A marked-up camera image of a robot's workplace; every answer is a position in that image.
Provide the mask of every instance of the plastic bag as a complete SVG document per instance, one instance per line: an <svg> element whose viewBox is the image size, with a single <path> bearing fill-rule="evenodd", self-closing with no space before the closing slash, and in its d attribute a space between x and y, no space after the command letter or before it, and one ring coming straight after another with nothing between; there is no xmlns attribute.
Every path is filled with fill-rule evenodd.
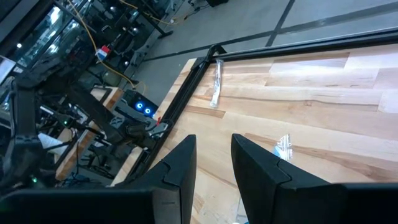
<svg viewBox="0 0 398 224"><path fill-rule="evenodd" d="M286 134L277 142L277 144L274 146L274 154L286 161L289 161L293 158L293 149L289 134Z"/></svg>
<svg viewBox="0 0 398 224"><path fill-rule="evenodd" d="M212 108L217 108L218 106L218 98L220 97L220 92L221 92L221 74L223 73L224 61L221 59L216 59L216 63L217 63L217 68L216 68L216 79L214 82L214 93L210 102L210 106Z"/></svg>

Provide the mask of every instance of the wooden tabletop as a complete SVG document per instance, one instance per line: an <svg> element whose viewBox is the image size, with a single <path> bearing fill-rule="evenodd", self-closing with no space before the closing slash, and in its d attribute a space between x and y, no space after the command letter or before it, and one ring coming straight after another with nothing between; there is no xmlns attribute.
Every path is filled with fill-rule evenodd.
<svg viewBox="0 0 398 224"><path fill-rule="evenodd" d="M116 103L123 97L123 91L117 87L107 87L111 89L108 97L104 100L103 105L108 110L113 110L116 106ZM102 97L106 94L106 90L100 88L94 88L91 91L91 94L97 99L101 100ZM99 129L94 122L89 123L89 127L94 129ZM55 178L57 180L65 180L69 175L73 168L76 166L77 156L80 158L83 156L83 152L88 146L93 142L95 138L95 134L89 131L85 131L79 138L78 142L73 146L71 151L67 154L66 158L62 161L60 167L57 169L57 174ZM64 129L58 138L63 142L71 140L71 131L69 129Z"/></svg>
<svg viewBox="0 0 398 224"><path fill-rule="evenodd" d="M233 133L269 151L290 134L290 162L329 182L398 181L398 45L225 63L217 109L210 107L214 76L211 65L154 162L197 135L192 223L245 216L231 161Z"/></svg>

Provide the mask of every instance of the concrete floor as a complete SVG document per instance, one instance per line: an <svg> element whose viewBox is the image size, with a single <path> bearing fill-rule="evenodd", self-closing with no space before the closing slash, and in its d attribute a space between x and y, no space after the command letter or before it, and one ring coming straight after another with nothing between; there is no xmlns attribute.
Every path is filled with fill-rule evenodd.
<svg viewBox="0 0 398 224"><path fill-rule="evenodd" d="M193 10L185 1L175 2L179 8L176 17ZM205 56L212 44L221 43L227 52L234 52L265 47L267 43L276 46L396 26L398 2L393 0L229 0L179 25L161 26L174 30L174 34L156 40L145 57L148 61L126 75L145 82L144 95L159 105L185 62Z"/></svg>

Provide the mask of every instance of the wood grain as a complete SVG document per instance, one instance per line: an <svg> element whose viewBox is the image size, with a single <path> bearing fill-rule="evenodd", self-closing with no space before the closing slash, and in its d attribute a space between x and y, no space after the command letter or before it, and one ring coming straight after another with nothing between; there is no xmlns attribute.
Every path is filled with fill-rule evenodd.
<svg viewBox="0 0 398 224"><path fill-rule="evenodd" d="M116 87L109 87L112 89L109 96L104 100L103 105L108 110L113 110L116 106L116 103L122 98L123 91ZM104 90L93 89L91 94L97 99L100 100L102 96L105 94ZM99 129L94 122L90 122L89 127L94 129ZM67 154L66 158L62 161L60 166L57 169L55 178L57 180L65 180L69 175L72 169L75 167L77 157L81 157L85 149L93 142L95 138L95 134L89 131L85 131L79 138L78 142L73 146L71 151Z"/></svg>
<svg viewBox="0 0 398 224"><path fill-rule="evenodd" d="M216 109L210 107L211 65L154 164L188 134L197 135L193 223L233 223L245 216L231 162L233 133L265 150L289 133L291 163L329 182L397 182L397 62L398 45L227 62Z"/></svg>

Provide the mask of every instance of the blue led light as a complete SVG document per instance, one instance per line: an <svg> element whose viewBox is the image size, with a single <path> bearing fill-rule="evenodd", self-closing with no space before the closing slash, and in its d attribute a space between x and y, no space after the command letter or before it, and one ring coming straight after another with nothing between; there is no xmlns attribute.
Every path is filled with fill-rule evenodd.
<svg viewBox="0 0 398 224"><path fill-rule="evenodd" d="M144 103L143 102L137 102L136 103L136 110L142 111L143 108L144 108Z"/></svg>

